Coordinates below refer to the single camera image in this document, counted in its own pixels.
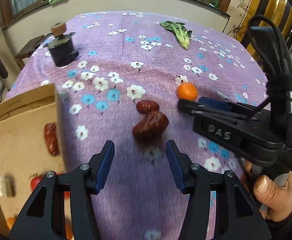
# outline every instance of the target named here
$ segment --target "floral tablecloth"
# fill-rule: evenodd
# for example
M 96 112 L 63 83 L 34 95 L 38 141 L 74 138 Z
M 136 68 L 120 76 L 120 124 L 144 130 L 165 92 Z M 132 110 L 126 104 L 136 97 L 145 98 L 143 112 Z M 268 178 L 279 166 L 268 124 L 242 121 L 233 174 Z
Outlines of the floral tablecloth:
M 159 22 L 184 22 L 193 36 L 188 50 Z M 142 12 L 93 12 L 67 23 L 78 58 L 55 67 L 47 48 L 30 57 L 8 98 L 53 82 L 63 98 L 69 170 L 115 143 L 105 188 L 93 198 L 105 240 L 177 239 L 188 197 L 176 188 L 165 155 L 173 139 L 193 162 L 209 171 L 242 171 L 232 152 L 192 130 L 192 118 L 178 112 L 176 89 L 191 82 L 198 97 L 228 97 L 252 105 L 266 95 L 266 77 L 236 40 L 184 19 Z M 132 128 L 142 119 L 141 99 L 156 101 L 169 119 L 162 139 L 140 146 Z M 213 237 L 215 192 L 211 193 L 207 239 Z

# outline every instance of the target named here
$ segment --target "orange object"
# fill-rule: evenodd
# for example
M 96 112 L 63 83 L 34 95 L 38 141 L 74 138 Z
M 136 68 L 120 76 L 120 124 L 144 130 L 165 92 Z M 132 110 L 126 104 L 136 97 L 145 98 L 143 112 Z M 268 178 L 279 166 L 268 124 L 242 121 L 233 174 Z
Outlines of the orange object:
M 16 218 L 7 218 L 6 223 L 9 230 L 11 230 L 12 226 L 14 225 Z
M 197 89 L 191 83 L 183 83 L 179 85 L 176 93 L 179 99 L 194 101 L 197 98 Z
M 67 223 L 65 223 L 65 228 L 66 228 L 66 237 L 68 240 L 71 240 L 73 238 L 73 229 Z

